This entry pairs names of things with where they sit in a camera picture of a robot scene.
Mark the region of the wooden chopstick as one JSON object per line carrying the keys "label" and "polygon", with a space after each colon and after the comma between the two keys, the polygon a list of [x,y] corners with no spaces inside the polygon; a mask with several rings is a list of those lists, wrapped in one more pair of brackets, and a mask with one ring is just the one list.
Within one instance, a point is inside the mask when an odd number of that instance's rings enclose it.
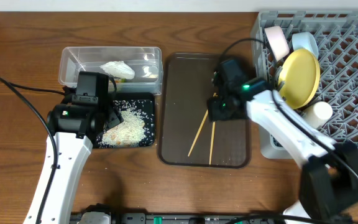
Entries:
{"label": "wooden chopstick", "polygon": [[195,144],[197,143],[197,140],[198,140],[198,138],[199,138],[199,135],[200,135],[200,133],[201,133],[201,131],[202,131],[202,128],[203,128],[203,126],[204,126],[204,124],[205,124],[205,122],[206,122],[206,118],[208,117],[208,114],[209,114],[209,111],[208,110],[206,110],[206,112],[205,112],[205,114],[204,114],[204,116],[203,116],[203,119],[202,119],[202,121],[201,121],[201,123],[200,123],[200,126],[199,126],[199,128],[198,128],[198,130],[197,130],[197,133],[196,133],[196,135],[195,135],[195,138],[194,138],[194,140],[193,140],[193,142],[192,142],[192,145],[191,145],[191,147],[190,147],[190,150],[189,150],[189,152],[188,152],[188,157],[190,157],[191,156],[191,153],[193,152],[193,149],[194,149],[194,147],[195,147]]}
{"label": "wooden chopstick", "polygon": [[210,141],[210,148],[209,148],[209,165],[212,164],[215,129],[216,129],[216,122],[214,121],[212,123],[212,128],[211,128],[211,141]]}

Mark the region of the white napkin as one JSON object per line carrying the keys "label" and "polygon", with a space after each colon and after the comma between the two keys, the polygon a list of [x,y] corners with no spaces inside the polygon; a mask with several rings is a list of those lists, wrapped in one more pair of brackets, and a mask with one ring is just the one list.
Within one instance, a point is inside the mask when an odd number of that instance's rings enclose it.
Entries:
{"label": "white napkin", "polygon": [[108,62],[101,65],[100,68],[112,77],[128,80],[135,77],[135,71],[123,61]]}

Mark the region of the yellow plate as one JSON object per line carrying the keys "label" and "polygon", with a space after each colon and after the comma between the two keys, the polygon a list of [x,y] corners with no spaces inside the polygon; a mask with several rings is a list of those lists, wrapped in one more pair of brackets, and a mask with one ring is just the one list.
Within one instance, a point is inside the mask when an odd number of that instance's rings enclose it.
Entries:
{"label": "yellow plate", "polygon": [[314,97],[320,81],[319,62],[306,49],[292,52],[282,65],[278,84],[279,94],[292,109],[307,105]]}

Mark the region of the pink bowl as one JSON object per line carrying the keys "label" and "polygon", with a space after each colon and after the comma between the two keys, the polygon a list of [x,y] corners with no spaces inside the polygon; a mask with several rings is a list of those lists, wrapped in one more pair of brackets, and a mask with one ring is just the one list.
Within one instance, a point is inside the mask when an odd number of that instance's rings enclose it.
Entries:
{"label": "pink bowl", "polygon": [[273,26],[265,28],[264,31],[275,60],[279,61],[287,56],[290,49],[282,28],[279,26]]}

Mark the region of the light blue bowl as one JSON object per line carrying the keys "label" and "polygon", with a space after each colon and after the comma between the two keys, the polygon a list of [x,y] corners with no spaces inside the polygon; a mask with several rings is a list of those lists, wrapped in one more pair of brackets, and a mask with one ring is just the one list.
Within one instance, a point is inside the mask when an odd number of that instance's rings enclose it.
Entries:
{"label": "light blue bowl", "polygon": [[314,36],[310,32],[293,34],[291,37],[293,50],[306,49],[316,58],[319,57],[319,50]]}

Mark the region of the pale green cup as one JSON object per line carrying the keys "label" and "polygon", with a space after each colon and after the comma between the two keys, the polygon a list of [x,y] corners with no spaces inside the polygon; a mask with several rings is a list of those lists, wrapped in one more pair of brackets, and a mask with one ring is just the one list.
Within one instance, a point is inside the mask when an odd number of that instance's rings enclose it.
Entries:
{"label": "pale green cup", "polygon": [[333,115],[330,104],[319,101],[303,111],[302,118],[312,127],[318,129],[322,127]]}

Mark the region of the green yellow snack wrapper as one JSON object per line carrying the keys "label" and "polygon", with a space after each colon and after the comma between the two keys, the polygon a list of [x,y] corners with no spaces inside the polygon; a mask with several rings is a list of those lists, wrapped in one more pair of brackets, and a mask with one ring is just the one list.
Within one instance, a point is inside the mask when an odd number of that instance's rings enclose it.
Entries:
{"label": "green yellow snack wrapper", "polygon": [[123,79],[123,78],[114,78],[114,81],[116,83],[125,83],[127,80],[126,79]]}

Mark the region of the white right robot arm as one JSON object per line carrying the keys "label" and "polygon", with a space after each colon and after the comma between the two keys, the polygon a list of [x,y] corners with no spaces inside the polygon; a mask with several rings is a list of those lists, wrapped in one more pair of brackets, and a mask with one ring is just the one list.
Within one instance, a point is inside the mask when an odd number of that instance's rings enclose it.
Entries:
{"label": "white right robot arm", "polygon": [[207,100],[210,121],[249,119],[268,131],[301,170],[298,200],[281,214],[250,215],[282,223],[352,223],[342,212],[358,203],[358,147],[308,125],[263,78],[250,79],[235,59],[221,59]]}

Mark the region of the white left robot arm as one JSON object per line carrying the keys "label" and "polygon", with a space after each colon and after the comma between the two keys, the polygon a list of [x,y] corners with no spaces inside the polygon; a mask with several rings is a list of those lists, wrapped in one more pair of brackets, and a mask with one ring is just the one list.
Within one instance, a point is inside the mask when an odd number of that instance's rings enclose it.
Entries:
{"label": "white left robot arm", "polygon": [[25,223],[68,223],[79,179],[96,138],[122,123],[114,78],[80,72],[73,92],[47,116],[45,160]]}

